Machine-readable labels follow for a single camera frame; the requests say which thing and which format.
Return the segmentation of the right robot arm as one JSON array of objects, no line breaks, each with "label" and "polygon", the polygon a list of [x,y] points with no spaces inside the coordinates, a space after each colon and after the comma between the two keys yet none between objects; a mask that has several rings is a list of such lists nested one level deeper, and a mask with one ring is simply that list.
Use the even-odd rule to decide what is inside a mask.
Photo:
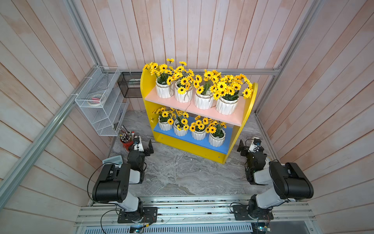
[{"label": "right robot arm", "polygon": [[246,157],[246,179],[251,185],[271,185],[267,191],[253,195],[248,204],[232,203],[230,208],[236,220],[272,220],[272,210],[287,202],[310,199],[314,195],[312,183],[301,168],[293,162],[267,162],[261,140],[254,138],[250,146],[241,140],[237,149]]}]

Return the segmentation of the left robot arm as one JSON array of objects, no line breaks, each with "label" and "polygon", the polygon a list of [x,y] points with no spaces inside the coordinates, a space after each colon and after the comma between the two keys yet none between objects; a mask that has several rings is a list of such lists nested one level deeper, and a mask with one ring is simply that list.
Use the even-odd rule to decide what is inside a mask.
[{"label": "left robot arm", "polygon": [[112,203],[126,213],[143,212],[142,201],[129,192],[129,185],[141,184],[145,177],[147,164],[145,157],[154,153],[152,142],[143,151],[132,147],[127,163],[107,162],[102,169],[92,190],[92,200],[98,203]]}]

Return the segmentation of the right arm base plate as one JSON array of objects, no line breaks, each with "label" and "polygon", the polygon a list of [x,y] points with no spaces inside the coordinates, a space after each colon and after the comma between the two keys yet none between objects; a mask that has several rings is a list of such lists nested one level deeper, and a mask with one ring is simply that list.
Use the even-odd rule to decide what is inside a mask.
[{"label": "right arm base plate", "polygon": [[255,205],[240,204],[234,204],[231,208],[236,221],[274,219],[271,209],[261,209]]}]

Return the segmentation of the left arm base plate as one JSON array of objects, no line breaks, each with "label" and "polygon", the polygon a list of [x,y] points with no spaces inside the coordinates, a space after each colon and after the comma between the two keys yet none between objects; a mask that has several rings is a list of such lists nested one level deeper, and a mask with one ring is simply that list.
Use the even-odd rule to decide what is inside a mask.
[{"label": "left arm base plate", "polygon": [[135,212],[120,210],[117,222],[119,224],[153,224],[157,222],[157,207],[139,207]]}]

